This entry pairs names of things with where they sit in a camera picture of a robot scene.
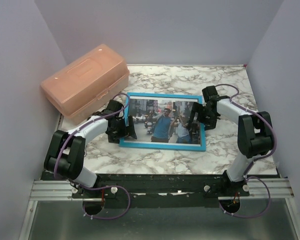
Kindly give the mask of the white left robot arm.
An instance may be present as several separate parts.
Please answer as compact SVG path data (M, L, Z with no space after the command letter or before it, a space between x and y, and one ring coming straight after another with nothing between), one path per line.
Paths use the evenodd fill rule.
M84 167L86 146L101 134L106 134L109 143L119 144L122 138L137 139L133 117L125 119L124 111L128 105L111 99L107 107L97 111L81 125L68 130L57 130L44 160L44 169L55 177L69 179L83 187L91 198L97 197L101 185L98 176Z

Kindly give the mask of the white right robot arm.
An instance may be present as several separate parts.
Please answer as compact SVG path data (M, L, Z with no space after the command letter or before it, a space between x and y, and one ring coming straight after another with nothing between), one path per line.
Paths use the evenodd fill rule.
M220 116L228 118L237 125L237 146L239 153L232 165L225 171L227 179L220 183L220 191L231 196L238 190L237 182L246 179L255 162L271 156L277 148L277 136L272 127L268 112L257 112L248 109L234 101L240 91L234 88L233 96L219 95L216 86L202 89L205 104L194 103L190 112L187 128L193 132L194 118L204 125L204 129L216 128Z

